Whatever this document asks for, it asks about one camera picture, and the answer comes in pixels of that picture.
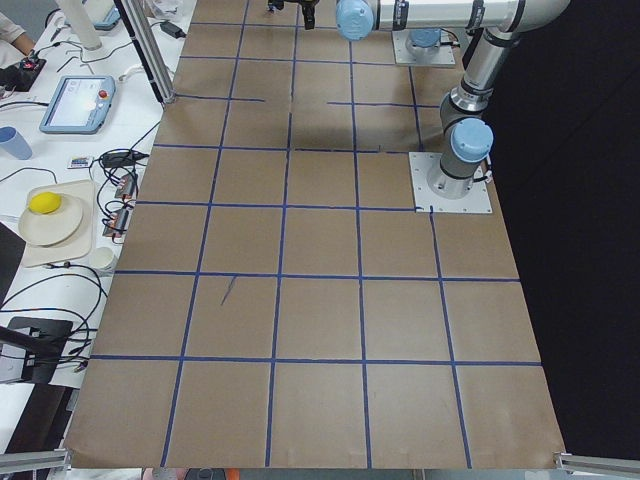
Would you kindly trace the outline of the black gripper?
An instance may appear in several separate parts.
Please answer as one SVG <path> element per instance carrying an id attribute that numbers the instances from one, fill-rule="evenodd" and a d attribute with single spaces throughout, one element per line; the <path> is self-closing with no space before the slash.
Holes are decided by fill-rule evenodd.
<path id="1" fill-rule="evenodd" d="M 304 29 L 313 30 L 315 28 L 315 6 L 319 0 L 285 0 L 286 2 L 296 3 L 302 6 L 302 14 L 304 20 Z"/>

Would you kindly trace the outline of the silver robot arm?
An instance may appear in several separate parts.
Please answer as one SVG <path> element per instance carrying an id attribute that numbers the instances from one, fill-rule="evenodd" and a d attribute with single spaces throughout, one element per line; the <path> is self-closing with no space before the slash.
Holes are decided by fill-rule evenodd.
<path id="1" fill-rule="evenodd" d="M 443 99 L 440 118 L 445 148 L 427 182 L 436 195 L 466 196 L 474 174 L 492 148 L 494 136 L 481 116 L 498 72 L 522 33 L 541 28 L 568 7 L 567 1 L 338 1 L 341 36 L 360 41 L 376 30 L 414 35 L 428 27 L 462 27 L 474 33 L 463 56 L 464 76 Z"/>
<path id="2" fill-rule="evenodd" d="M 407 38 L 407 45 L 412 49 L 429 49 L 439 47 L 442 30 L 440 28 L 411 29 Z"/>

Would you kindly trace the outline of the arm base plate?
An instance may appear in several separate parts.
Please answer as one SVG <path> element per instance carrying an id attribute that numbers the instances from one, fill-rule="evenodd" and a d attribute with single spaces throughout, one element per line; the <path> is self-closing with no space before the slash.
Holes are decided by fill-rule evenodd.
<path id="1" fill-rule="evenodd" d="M 410 30 L 393 32 L 395 63 L 403 66 L 453 68 L 456 64 L 453 48 L 457 45 L 457 41 L 449 33 L 441 30 L 440 46 L 429 49 L 409 48 L 407 38 Z"/>
<path id="2" fill-rule="evenodd" d="M 447 176 L 440 153 L 410 152 L 415 210 L 426 213 L 491 214 L 488 187 L 480 167 L 468 179 Z"/>

